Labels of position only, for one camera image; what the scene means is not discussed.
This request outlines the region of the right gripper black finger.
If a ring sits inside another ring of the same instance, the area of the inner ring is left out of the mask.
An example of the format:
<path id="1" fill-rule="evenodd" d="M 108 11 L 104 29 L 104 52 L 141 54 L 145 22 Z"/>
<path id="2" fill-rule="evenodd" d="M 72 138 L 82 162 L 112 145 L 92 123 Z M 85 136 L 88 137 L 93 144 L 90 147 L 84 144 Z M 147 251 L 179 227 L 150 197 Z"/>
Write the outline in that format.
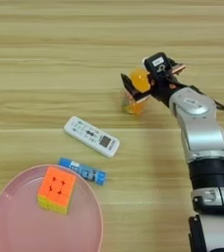
<path id="1" fill-rule="evenodd" d="M 186 69 L 186 65 L 183 63 L 174 63 L 171 66 L 171 70 L 170 73 L 172 75 L 179 75 L 182 71 L 184 71 Z"/>
<path id="2" fill-rule="evenodd" d="M 141 93 L 140 91 L 138 91 L 133 86 L 131 79 L 127 75 L 122 74 L 121 79 L 122 79 L 122 82 L 126 91 L 131 95 L 131 97 L 136 103 L 142 102 L 150 96 L 150 91 L 147 91 L 144 93 Z"/>

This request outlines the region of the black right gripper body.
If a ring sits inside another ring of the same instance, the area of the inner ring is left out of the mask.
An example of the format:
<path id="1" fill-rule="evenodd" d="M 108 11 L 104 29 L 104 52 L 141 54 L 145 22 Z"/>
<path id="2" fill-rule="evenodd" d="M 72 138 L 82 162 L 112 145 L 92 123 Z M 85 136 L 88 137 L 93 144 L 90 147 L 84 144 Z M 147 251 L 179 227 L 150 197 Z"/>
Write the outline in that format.
<path id="1" fill-rule="evenodd" d="M 151 85 L 151 95 L 166 106 L 169 106 L 170 97 L 177 91 L 186 88 L 187 85 L 180 83 L 174 76 L 166 76 L 161 80 L 155 80 L 148 75 Z"/>

